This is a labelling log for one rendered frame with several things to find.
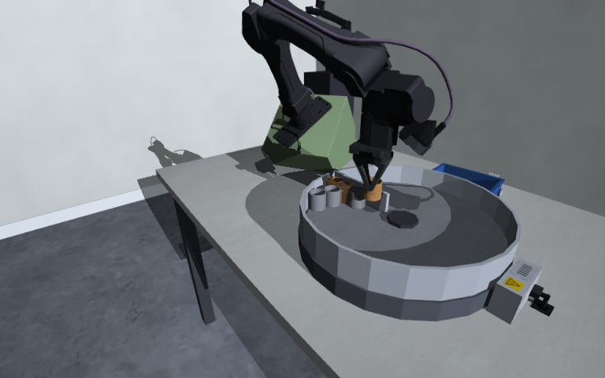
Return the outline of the blue open crate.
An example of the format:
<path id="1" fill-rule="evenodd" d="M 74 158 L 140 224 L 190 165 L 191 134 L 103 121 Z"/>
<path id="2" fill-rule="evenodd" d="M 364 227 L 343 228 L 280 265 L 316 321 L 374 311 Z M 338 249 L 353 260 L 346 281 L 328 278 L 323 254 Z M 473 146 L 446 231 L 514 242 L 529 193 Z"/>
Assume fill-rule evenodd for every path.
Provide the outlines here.
<path id="1" fill-rule="evenodd" d="M 487 175 L 487 174 L 484 174 L 481 172 L 475 172 L 475 171 L 472 171 L 469 169 L 464 169 L 464 168 L 460 168 L 460 167 L 445 164 L 445 163 L 435 167 L 432 170 L 435 170 L 438 172 L 445 172 L 447 174 L 451 174 L 453 176 L 457 176 L 457 177 L 463 178 L 465 180 L 469 180 L 475 184 L 480 185 L 481 187 L 486 188 L 487 190 L 489 190 L 490 192 L 492 192 L 493 194 L 495 194 L 497 196 L 499 196 L 501 186 L 505 181 L 505 179 L 502 179 L 499 177 L 490 176 L 490 175 Z"/>

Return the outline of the bronze bushing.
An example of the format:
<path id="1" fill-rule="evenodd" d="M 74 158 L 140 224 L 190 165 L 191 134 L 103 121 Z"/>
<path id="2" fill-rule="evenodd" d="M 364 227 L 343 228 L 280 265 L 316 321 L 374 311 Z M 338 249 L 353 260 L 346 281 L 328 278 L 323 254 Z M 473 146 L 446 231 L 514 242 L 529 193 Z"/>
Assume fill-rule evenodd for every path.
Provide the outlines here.
<path id="1" fill-rule="evenodd" d="M 334 182 L 334 183 L 329 183 L 329 182 Z M 339 177 L 337 177 L 337 176 L 328 177 L 326 179 L 326 186 L 328 186 L 328 185 L 336 185 L 337 186 L 338 183 L 335 183 L 335 182 L 338 182 L 338 183 L 342 182 L 342 179 L 339 178 Z"/>
<path id="2" fill-rule="evenodd" d="M 381 199 L 381 192 L 382 192 L 382 179 L 379 180 L 379 184 L 377 184 L 375 186 L 375 188 L 373 189 L 373 191 L 368 191 L 365 188 L 365 185 L 363 186 L 363 198 L 365 200 L 368 201 L 378 201 Z"/>
<path id="3" fill-rule="evenodd" d="M 354 184 L 351 183 L 351 182 L 342 181 L 342 182 L 339 182 L 337 184 L 337 186 L 341 188 L 341 199 L 340 199 L 340 202 L 342 202 L 342 203 L 348 203 L 349 189 L 351 187 L 353 187 Z"/>

